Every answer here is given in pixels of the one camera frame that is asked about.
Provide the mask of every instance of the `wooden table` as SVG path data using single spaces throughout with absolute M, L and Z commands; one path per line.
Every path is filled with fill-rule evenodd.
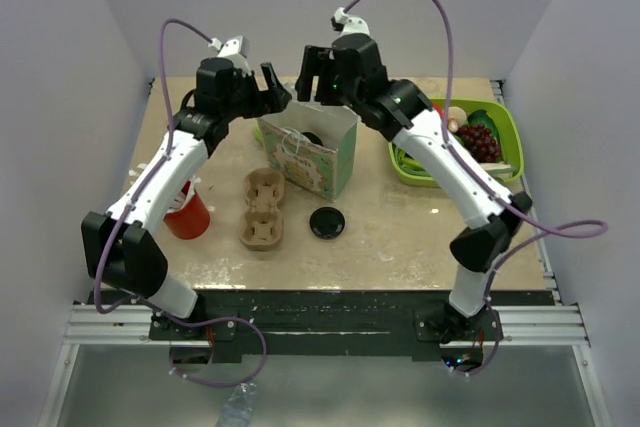
M 283 81 L 294 80 L 283 78 Z M 427 95 L 444 96 L 444 79 L 412 79 Z M 174 111 L 194 78 L 170 78 Z M 456 79 L 453 95 L 493 100 L 486 79 Z M 194 288 L 247 289 L 451 289 L 456 262 L 449 242 L 464 228 L 453 203 L 440 189 L 411 187 L 396 178 L 387 144 L 379 133 L 358 125 L 353 176 L 335 203 L 287 183 L 284 239 L 272 252 L 252 252 L 239 241 L 246 210 L 243 178 L 267 166 L 254 140 L 254 120 L 236 120 L 230 135 L 200 169 L 198 192 L 211 211 L 211 225 L 198 239 L 182 241 L 164 224 L 154 234 L 170 270 Z M 132 168 L 148 162 L 166 130 L 160 83 L 154 83 Z M 521 190 L 515 185 L 514 190 Z M 309 228 L 309 216 L 333 205 L 346 217 L 345 232 L 322 241 Z M 532 235 L 523 226 L 516 241 Z M 509 261 L 498 289 L 544 289 L 536 248 Z

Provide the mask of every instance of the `black round object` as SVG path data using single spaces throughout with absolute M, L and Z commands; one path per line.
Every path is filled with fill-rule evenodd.
M 309 225 L 316 236 L 321 239 L 335 239 L 344 230 L 344 215 L 333 207 L 321 207 L 311 214 Z
M 318 137 L 313 132 L 302 132 L 302 135 L 304 135 L 307 139 L 309 139 L 309 142 L 311 142 L 312 144 L 316 144 L 316 145 L 319 145 L 320 147 L 324 147 L 324 144 L 322 143 L 322 140 L 320 140 L 320 137 Z

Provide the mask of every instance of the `mushroom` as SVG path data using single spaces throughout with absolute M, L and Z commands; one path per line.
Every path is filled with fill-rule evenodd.
M 460 107 L 452 105 L 449 107 L 448 128 L 454 134 L 467 122 L 467 113 Z

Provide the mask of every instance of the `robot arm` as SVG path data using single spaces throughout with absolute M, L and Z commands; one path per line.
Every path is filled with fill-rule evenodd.
M 216 57 L 201 62 L 196 88 L 185 98 L 188 100 L 192 95 L 194 106 L 187 107 L 183 101 L 173 117 L 176 127 L 169 155 L 167 133 L 149 167 L 124 196 L 105 214 L 90 212 L 82 222 L 87 268 L 95 278 L 111 230 L 126 212 L 133 193 L 148 180 L 109 251 L 103 279 L 113 287 L 150 300 L 176 317 L 203 320 L 194 312 L 198 295 L 168 272 L 167 259 L 152 234 L 176 194 L 228 135 L 231 121 L 281 112 L 291 99 L 268 63 L 261 64 L 268 89 L 259 90 L 247 63 L 247 49 L 246 39 L 234 37 L 222 45 Z M 158 171 L 147 179 L 163 157 Z
M 323 105 L 349 106 L 365 125 L 417 160 L 460 210 L 467 228 L 450 244 L 459 264 L 454 289 L 444 311 L 430 324 L 446 343 L 474 330 L 484 311 L 492 266 L 508 248 L 521 221 L 489 198 L 459 166 L 445 145 L 442 121 L 426 95 L 409 80 L 388 78 L 377 44 L 369 36 L 366 23 L 363 26 L 359 20 L 338 9 L 332 25 L 341 32 L 340 37 L 330 48 L 305 48 L 296 82 L 298 100 L 310 99 L 317 77 L 314 100 Z M 531 199 L 526 193 L 512 194 L 491 179 L 453 136 L 448 142 L 476 173 L 487 177 L 496 197 L 522 212 L 530 209 Z

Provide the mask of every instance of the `cardboard cup holder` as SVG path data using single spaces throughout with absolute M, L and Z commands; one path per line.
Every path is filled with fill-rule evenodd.
M 244 179 L 248 210 L 240 220 L 240 242 L 249 250 L 271 250 L 282 242 L 284 220 L 278 208 L 284 201 L 282 172 L 264 168 Z

